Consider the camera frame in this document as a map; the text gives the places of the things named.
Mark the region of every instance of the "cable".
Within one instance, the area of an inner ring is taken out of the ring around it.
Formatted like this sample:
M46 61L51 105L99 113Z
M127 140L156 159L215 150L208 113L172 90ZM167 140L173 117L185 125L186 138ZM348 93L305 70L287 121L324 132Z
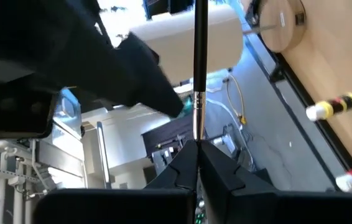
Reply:
M209 98L207 98L206 101L209 102L209 103L213 103L213 104L215 104L215 105L221 106L223 109L225 109L225 110L227 111L228 114L230 114L231 119L233 119L234 124L235 124L236 127L239 129L238 133L239 133L239 135L241 136L241 138L242 138L242 140L243 140L243 144L244 144L244 146L245 146L245 148L246 148L246 150L247 150L247 152L248 152L248 154L249 154L249 156L250 156L250 158L251 158L251 169L254 169L255 165L254 165L254 161L253 161L253 156L252 156L252 154L251 154L251 151L249 150L248 143L246 142L246 138L245 138L245 136L244 136L243 133L242 133L243 126L242 126L241 124L238 124L238 122L234 119L234 116L233 116L232 112L227 108L226 105L222 104L222 103L219 102L219 101L211 100L211 99L209 99Z
M9 210L6 210L6 213L9 214L13 218L13 213Z
M25 190L19 190L19 189L17 188L17 186L18 186L18 185L13 186L13 187L14 187L14 190L16 190L16 192L19 192L19 193L22 194L23 196L26 196Z
M270 146L270 144L266 141L266 139L263 136L261 136L260 134L257 134L257 133L256 134L252 134L246 129L245 129L245 132L248 135L247 144L249 144L250 142L255 141L255 139L257 139L257 138L260 138L260 139L262 139L262 142L264 142L264 144L266 144L267 148L269 148L269 150L271 150L274 154L276 154L280 158L281 163L282 163L282 168L289 175L289 186L290 186L290 189L292 189L293 183L294 183L293 182L293 176L292 176L292 173L288 170L287 165L285 164L285 159L282 156L281 152L279 150L275 149L274 147Z
M217 91L220 91L221 87L218 88L206 88L206 91L209 93L216 93Z
M237 86L238 93L239 93L239 99L241 100L241 113L237 112L236 108L233 106L233 103L231 102L231 97L230 97L230 93L229 93L229 81L227 82L227 87L226 87L228 103L230 104L231 109L233 109L234 113L238 117L239 122L241 124L246 124L245 104L244 104L243 93L241 91L241 88L238 85L237 79L234 77L232 72L233 72L232 68L229 68L229 77L231 77L231 79L235 82L235 84Z

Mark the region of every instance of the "gray floor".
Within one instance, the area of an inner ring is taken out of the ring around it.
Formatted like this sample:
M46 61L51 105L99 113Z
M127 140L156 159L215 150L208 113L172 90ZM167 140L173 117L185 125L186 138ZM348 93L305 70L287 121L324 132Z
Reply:
M239 12L243 20L241 8L232 2L230 4ZM275 64L260 40L253 35L249 37L249 41L260 55L267 70L271 71ZM249 142L250 151L257 166L267 168L275 187L281 190L322 192L332 188L330 180L247 49L243 51L240 62L234 67L233 75L238 80L244 95L247 128L254 136ZM209 76L208 88L222 87L222 90L207 93L207 98L220 101L230 108L225 85L222 84L222 78L225 76L227 76L226 70ZM344 172L342 166L318 129L306 118L304 107L289 84L283 82L278 86L332 173L342 174ZM230 87L230 93L233 104L240 110L239 95L234 84ZM207 103L206 108L206 131L210 136L219 134L223 125L232 123L231 116L222 107Z

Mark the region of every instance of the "yellow cable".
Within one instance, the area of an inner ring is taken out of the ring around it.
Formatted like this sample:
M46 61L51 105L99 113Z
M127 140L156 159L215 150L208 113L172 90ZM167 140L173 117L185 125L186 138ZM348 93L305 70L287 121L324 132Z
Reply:
M227 99L228 102L230 104L231 109L233 109L234 113L236 114L236 116L239 119L239 122L241 124L246 124L246 117L245 117L245 105L244 105L244 98L243 98L243 93L241 91L241 88L238 85L237 79L234 77L233 74L231 74L231 72L229 73L229 76L231 77L231 79L235 82L236 86L237 86L237 90L239 93L239 98L241 100L241 114L237 112L237 110L235 109L235 107L233 106L233 103L231 102L231 98L230 98L230 93L229 93L229 82L227 83L227 87L226 87L226 91L227 91Z

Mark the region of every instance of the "black pole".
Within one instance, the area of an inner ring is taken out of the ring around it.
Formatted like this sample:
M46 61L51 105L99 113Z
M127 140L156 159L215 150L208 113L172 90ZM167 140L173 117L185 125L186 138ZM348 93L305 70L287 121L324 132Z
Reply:
M208 0L195 0L194 91L206 90L208 51Z
M204 137L207 53L208 0L195 0L193 135L197 142Z

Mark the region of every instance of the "paper towel roll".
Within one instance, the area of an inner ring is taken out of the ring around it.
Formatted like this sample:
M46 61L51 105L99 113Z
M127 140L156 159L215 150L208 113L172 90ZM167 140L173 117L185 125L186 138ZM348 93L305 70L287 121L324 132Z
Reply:
M194 12L183 12L132 27L131 32L157 54L171 84L193 77ZM208 72L235 66L243 51L243 31L229 5L209 8Z

